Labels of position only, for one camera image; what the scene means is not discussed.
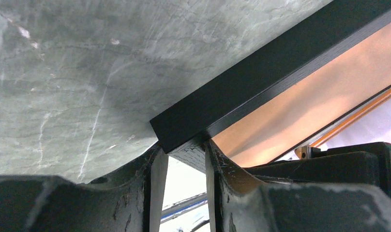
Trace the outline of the orange wooden shelf rack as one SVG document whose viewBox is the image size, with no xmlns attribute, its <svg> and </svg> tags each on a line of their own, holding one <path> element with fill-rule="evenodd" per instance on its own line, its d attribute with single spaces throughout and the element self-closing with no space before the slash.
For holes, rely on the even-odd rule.
<svg viewBox="0 0 391 232">
<path fill-rule="evenodd" d="M 341 133 L 343 130 L 345 130 L 350 125 L 354 124 L 356 121 L 360 120 L 362 117 L 385 103 L 390 98 L 391 85 L 369 98 L 363 104 L 349 111 L 346 115 L 333 123 L 331 126 L 325 128 L 325 130 L 320 132 L 321 135 L 317 137 L 315 141 L 310 139 L 308 142 L 304 142 L 303 146 L 297 147 L 294 150 L 294 155 L 297 156 L 297 158 L 299 159 L 303 159 L 305 157 L 304 153 L 306 152 L 307 148 L 319 148 L 322 144 L 326 143 L 328 140 Z"/>
</svg>

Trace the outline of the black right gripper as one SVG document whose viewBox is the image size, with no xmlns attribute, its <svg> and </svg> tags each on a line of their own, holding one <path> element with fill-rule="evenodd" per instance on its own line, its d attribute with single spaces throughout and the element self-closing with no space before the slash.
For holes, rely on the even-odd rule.
<svg viewBox="0 0 391 232">
<path fill-rule="evenodd" d="M 245 170 L 264 180 L 270 177 L 293 183 L 368 184 L 391 199 L 391 143 L 374 142 L 330 148 L 309 147 L 303 159 L 262 164 Z"/>
</svg>

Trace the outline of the aluminium table rail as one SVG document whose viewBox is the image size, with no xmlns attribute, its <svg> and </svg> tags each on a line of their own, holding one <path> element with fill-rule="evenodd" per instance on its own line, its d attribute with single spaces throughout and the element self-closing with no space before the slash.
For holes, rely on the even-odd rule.
<svg viewBox="0 0 391 232">
<path fill-rule="evenodd" d="M 185 213 L 205 205 L 208 202 L 207 192 L 174 203 L 162 210 L 160 223 L 168 222 Z"/>
</svg>

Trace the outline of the black picture frame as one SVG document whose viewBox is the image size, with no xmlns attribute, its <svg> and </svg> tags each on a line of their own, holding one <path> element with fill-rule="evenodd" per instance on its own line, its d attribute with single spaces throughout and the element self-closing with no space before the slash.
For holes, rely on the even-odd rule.
<svg viewBox="0 0 391 232">
<path fill-rule="evenodd" d="M 166 154 L 205 171 L 204 143 L 391 23 L 391 0 L 334 0 L 154 117 Z"/>
</svg>

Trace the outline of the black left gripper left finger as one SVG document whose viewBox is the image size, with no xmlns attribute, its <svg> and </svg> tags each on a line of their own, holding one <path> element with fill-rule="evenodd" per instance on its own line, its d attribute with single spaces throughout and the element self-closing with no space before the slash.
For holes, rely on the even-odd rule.
<svg viewBox="0 0 391 232">
<path fill-rule="evenodd" d="M 168 156 L 158 145 L 87 184 L 0 175 L 0 232 L 156 232 Z"/>
</svg>

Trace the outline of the brown backing board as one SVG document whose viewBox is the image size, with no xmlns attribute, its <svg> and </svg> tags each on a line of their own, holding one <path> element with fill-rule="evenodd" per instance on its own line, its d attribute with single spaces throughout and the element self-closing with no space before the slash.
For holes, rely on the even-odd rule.
<svg viewBox="0 0 391 232">
<path fill-rule="evenodd" d="M 242 167 L 268 163 L 391 85 L 391 23 L 213 140 Z"/>
</svg>

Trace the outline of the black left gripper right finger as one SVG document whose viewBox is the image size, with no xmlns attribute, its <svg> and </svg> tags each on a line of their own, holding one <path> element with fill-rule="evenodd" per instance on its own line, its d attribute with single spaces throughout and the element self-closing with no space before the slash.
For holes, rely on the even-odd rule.
<svg viewBox="0 0 391 232">
<path fill-rule="evenodd" d="M 212 232 L 391 232 L 391 199 L 368 184 L 260 180 L 205 145 Z"/>
</svg>

